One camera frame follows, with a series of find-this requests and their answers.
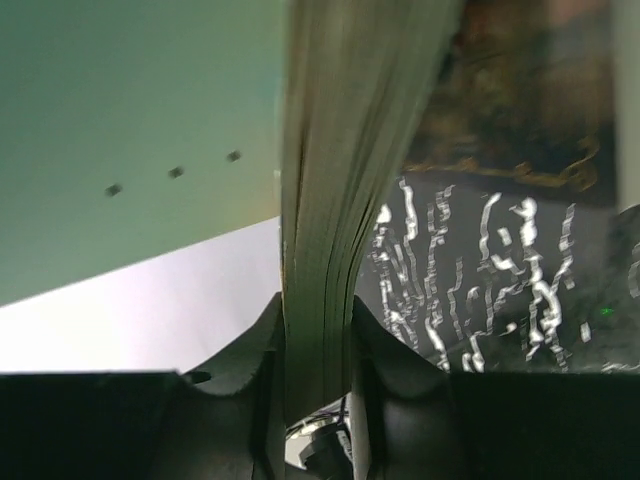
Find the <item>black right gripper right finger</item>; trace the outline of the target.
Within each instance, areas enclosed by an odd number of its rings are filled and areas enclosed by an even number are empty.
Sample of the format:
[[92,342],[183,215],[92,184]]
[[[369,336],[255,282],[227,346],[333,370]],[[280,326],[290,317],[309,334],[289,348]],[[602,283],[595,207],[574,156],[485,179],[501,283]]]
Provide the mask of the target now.
[[635,479],[639,379],[446,373],[353,305],[358,479]]

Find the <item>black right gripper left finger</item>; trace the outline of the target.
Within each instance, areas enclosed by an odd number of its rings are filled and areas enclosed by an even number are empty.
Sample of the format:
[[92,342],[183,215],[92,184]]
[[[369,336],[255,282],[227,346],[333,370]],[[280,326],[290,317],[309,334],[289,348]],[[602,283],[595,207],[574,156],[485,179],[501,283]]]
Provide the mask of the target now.
[[5,479],[281,479],[284,327],[274,297],[191,371],[1,378]]

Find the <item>orange 130-Storey Treehouse book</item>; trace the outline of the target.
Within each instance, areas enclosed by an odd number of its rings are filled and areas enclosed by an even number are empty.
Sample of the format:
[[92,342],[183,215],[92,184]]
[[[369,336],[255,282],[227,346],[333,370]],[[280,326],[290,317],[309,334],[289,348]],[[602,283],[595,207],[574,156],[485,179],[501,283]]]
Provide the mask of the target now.
[[285,413],[350,387],[355,284],[416,133],[459,1],[293,1],[281,147]]

